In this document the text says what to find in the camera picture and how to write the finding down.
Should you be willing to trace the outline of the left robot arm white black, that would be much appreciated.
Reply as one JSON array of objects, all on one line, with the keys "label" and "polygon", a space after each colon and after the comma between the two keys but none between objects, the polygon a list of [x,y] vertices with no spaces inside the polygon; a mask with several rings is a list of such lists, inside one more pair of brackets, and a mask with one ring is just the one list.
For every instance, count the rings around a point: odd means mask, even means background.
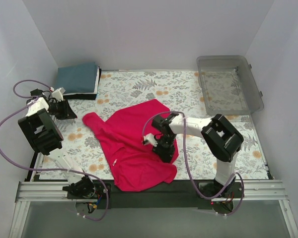
[{"label": "left robot arm white black", "polygon": [[51,93],[51,98],[40,89],[31,91],[31,99],[27,100],[28,112],[18,120],[18,125],[35,152],[47,156],[58,168],[63,169],[69,184],[63,190],[76,197],[91,198],[96,187],[63,148],[64,138],[52,119],[77,118],[68,101],[63,98],[64,91],[63,88],[57,89]]}]

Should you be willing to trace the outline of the red t-shirt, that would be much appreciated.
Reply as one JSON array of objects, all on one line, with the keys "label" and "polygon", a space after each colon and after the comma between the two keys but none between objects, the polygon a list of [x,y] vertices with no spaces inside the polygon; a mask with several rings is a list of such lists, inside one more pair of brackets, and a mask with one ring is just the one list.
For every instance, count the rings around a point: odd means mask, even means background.
[{"label": "red t-shirt", "polygon": [[152,151],[152,145],[143,145],[142,130],[157,134],[158,130],[145,125],[149,118],[167,112],[168,107],[156,99],[116,111],[103,121],[96,113],[83,116],[82,122],[94,133],[110,166],[114,184],[122,191],[139,192],[162,182],[171,183],[177,175],[174,165],[179,152],[170,163],[164,163]]}]

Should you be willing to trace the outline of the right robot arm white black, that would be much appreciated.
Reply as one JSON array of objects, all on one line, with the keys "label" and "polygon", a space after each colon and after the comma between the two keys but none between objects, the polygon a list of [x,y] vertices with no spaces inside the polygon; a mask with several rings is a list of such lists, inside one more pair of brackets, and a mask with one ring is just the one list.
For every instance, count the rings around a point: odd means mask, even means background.
[{"label": "right robot arm white black", "polygon": [[203,138],[217,160],[217,171],[212,187],[215,193],[212,196],[205,196],[196,184],[193,188],[203,199],[228,196],[233,191],[237,175],[235,162],[244,142],[241,133],[221,114],[206,119],[186,117],[182,112],[170,112],[166,118],[161,115],[159,113],[148,120],[160,135],[143,134],[143,144],[151,144],[153,152],[163,162],[169,163],[175,152],[174,141],[178,134]]}]

